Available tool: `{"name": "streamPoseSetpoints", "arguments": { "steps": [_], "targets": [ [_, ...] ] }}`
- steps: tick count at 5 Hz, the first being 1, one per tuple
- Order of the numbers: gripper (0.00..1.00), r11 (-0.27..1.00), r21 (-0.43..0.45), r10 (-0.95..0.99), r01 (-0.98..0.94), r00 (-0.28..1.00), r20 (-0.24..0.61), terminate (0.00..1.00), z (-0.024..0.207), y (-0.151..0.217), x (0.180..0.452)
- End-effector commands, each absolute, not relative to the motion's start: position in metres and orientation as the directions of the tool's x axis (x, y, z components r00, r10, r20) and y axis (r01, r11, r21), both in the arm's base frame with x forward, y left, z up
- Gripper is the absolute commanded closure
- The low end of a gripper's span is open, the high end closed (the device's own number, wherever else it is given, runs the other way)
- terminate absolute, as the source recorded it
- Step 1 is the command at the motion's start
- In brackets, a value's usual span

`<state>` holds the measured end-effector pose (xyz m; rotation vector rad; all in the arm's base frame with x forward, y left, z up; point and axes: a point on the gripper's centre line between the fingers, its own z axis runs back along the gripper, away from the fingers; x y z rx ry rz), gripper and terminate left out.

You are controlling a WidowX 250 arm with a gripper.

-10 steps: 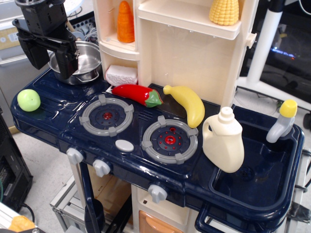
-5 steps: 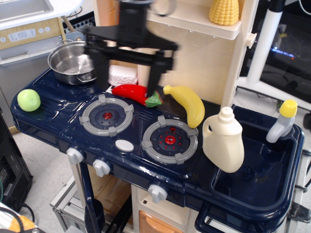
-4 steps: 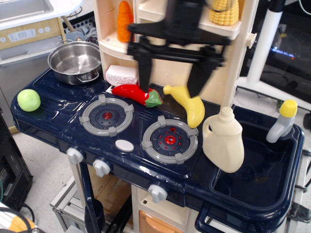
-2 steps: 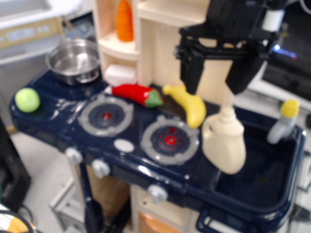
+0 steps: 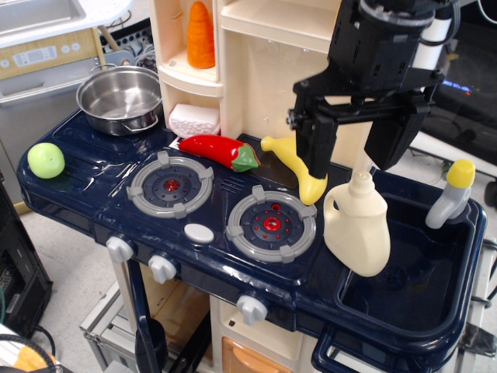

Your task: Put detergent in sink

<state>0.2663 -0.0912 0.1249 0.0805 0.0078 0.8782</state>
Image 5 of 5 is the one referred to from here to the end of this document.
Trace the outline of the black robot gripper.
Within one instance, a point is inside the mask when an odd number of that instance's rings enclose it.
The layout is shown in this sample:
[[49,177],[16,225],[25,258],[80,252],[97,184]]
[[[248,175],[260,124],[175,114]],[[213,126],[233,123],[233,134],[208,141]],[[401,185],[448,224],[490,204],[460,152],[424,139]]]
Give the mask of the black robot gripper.
[[[365,152],[379,169],[398,163],[433,106],[433,87],[443,80],[439,72],[412,62],[422,32],[444,6],[443,1],[341,2],[328,67],[294,84],[297,100],[288,112],[297,155],[311,176],[327,176],[336,141],[332,117],[358,114],[366,98],[388,97],[380,102],[381,115],[373,120]],[[331,117],[313,113],[313,105],[326,96],[350,96],[352,102],[345,109],[326,109]]]

